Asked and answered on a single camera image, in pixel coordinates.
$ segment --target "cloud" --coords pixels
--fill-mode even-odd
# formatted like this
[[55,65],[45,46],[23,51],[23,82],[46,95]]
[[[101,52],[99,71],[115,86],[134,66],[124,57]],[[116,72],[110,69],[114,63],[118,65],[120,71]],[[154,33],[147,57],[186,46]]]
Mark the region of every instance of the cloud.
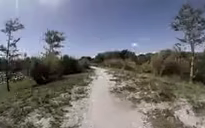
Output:
[[132,43],[131,45],[132,45],[132,47],[138,47],[137,43]]

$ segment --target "sky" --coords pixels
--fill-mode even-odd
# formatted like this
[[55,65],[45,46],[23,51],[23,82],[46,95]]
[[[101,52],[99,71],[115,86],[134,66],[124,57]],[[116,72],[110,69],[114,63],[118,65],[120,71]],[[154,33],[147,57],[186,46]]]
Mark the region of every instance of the sky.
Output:
[[[195,6],[205,0],[189,0]],[[18,17],[25,29],[18,48],[29,56],[44,51],[47,29],[64,32],[63,54],[95,56],[129,49],[137,53],[172,48],[179,33],[170,23],[185,0],[0,0],[0,30]],[[0,43],[6,37],[0,32]]]

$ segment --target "dirt trail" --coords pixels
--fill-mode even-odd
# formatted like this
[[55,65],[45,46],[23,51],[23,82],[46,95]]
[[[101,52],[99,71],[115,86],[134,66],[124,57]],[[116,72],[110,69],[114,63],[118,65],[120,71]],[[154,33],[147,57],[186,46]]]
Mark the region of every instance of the dirt trail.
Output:
[[95,68],[92,81],[89,109],[82,128],[143,128],[142,115],[131,104],[120,101],[109,92],[114,86],[111,75],[105,69]]

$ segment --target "grass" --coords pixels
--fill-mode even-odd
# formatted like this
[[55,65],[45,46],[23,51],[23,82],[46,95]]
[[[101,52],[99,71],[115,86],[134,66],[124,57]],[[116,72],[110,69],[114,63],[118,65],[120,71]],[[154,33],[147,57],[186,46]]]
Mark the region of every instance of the grass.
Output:
[[0,119],[7,127],[21,127],[28,114],[39,111],[43,117],[53,117],[52,127],[63,120],[64,106],[70,106],[71,90],[75,86],[84,87],[90,82],[90,72],[65,76],[43,86],[34,86],[35,82],[26,79],[12,83],[11,92],[6,86],[0,86]]
[[174,116],[174,112],[169,109],[155,109],[148,115],[153,128],[191,128],[185,126],[178,118]]
[[189,84],[186,81],[171,78],[157,77],[151,74],[138,74],[135,72],[113,70],[117,86],[113,88],[116,94],[124,94],[129,100],[140,103],[174,102],[186,99],[196,113],[205,109],[205,86],[200,83]]

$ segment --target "tree trunk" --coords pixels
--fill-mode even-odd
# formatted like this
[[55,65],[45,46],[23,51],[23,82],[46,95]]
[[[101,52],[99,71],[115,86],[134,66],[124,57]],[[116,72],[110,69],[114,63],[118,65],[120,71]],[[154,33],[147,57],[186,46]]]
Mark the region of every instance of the tree trunk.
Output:
[[195,63],[195,56],[192,55],[191,57],[191,66],[190,66],[190,83],[193,82],[193,78],[194,78],[194,63]]
[[8,71],[6,71],[6,86],[7,86],[7,91],[10,92]]
[[7,42],[7,52],[6,52],[6,86],[7,86],[7,91],[10,92],[10,87],[9,87],[9,47],[10,47],[10,40],[11,40],[11,33],[9,32],[8,35],[8,42]]
[[191,52],[192,52],[192,56],[191,56],[191,64],[190,64],[190,79],[189,79],[189,82],[193,83],[194,67],[195,67],[195,48],[194,48],[193,43],[191,43]]

